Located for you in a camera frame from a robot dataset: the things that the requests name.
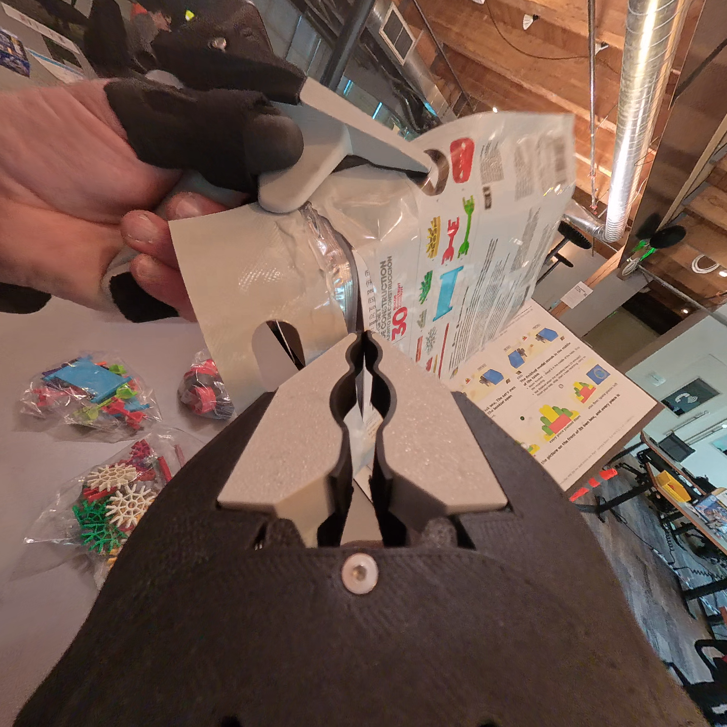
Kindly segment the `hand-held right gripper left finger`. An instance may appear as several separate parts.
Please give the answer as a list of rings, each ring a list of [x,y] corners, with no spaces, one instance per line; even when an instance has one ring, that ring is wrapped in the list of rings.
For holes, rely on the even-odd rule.
[[[364,335],[349,334],[272,397],[217,501],[296,525],[309,547],[338,546],[353,496],[344,418],[357,404]]]

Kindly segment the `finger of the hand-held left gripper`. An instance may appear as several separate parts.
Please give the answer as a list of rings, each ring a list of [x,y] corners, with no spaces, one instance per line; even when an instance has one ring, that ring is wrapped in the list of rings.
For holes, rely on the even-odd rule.
[[[299,127],[304,149],[290,168],[259,176],[258,203],[268,212],[300,208],[349,156],[404,172],[432,169],[428,154],[312,78],[303,82],[297,104],[273,106]]]

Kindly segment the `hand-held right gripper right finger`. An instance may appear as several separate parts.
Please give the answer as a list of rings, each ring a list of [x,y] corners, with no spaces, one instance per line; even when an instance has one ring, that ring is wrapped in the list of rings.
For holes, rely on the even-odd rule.
[[[387,547],[436,518],[501,510],[507,497],[452,392],[381,335],[364,343],[377,428],[371,497]]]

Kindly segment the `printed plastic toy bag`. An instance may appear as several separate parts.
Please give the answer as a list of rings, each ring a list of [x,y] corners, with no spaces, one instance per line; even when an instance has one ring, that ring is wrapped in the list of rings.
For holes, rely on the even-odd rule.
[[[468,115],[413,144],[423,181],[362,164],[289,213],[171,223],[235,413],[267,390],[253,336],[269,321],[295,328],[305,363],[372,329],[448,385],[532,296],[576,186],[574,117]]]

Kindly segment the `person's left forearm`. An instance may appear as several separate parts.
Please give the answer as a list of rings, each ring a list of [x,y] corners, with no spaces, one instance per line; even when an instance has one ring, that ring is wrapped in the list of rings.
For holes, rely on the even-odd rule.
[[[26,286],[1,283],[0,289],[2,314],[34,314],[51,300],[50,294]]]

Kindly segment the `person's left hand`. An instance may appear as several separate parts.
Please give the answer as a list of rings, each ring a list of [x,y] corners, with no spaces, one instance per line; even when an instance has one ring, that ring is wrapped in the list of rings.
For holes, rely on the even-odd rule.
[[[141,162],[102,81],[2,93],[1,281],[133,321],[195,321],[170,220],[225,210]]]

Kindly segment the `clear bag of toy wheels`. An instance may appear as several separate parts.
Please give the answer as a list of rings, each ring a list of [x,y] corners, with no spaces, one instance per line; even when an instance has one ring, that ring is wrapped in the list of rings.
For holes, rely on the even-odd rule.
[[[217,365],[206,348],[195,354],[177,388],[177,398],[190,412],[206,419],[227,421],[236,414]]]

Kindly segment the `printed instruction sheet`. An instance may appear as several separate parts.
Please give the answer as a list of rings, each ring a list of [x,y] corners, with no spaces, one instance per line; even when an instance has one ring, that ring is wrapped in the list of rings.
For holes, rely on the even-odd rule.
[[[450,381],[564,491],[584,486],[661,409],[534,301]]]

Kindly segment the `clear bag of snowflake connectors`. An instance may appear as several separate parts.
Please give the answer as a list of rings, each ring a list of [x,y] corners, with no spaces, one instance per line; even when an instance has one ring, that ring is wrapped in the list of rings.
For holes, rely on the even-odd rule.
[[[100,587],[142,516],[201,446],[187,432],[155,427],[63,484],[25,535],[14,576],[71,562]]]

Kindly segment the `clear bag blue red pieces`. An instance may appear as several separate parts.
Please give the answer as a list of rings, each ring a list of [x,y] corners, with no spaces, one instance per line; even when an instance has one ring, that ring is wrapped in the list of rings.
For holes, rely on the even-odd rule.
[[[55,432],[91,441],[130,441],[162,423],[150,386],[120,356],[82,352],[36,374],[19,412]]]

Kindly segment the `blue toy box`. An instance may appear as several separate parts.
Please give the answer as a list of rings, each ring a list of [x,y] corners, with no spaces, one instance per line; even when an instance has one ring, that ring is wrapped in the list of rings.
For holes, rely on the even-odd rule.
[[[30,78],[31,64],[22,41],[1,28],[1,66],[20,76]]]

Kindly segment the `yellow plastic bin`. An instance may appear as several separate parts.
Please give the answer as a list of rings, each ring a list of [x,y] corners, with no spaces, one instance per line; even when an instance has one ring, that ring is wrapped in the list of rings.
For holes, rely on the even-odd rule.
[[[678,502],[690,503],[692,495],[682,485],[682,483],[674,478],[668,471],[660,472],[656,477],[659,487],[663,488],[670,496]]]

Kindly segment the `silver air duct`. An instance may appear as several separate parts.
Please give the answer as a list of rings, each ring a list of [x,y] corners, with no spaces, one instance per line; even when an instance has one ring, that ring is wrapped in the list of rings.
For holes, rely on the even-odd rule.
[[[423,133],[476,111],[417,1],[376,1],[367,32],[409,128]]]

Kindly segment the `ribbed air duct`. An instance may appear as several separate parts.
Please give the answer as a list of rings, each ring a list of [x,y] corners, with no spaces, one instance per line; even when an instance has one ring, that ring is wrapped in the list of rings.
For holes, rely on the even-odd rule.
[[[564,220],[605,243],[624,234],[689,2],[629,1],[608,205],[603,220],[571,202]]]

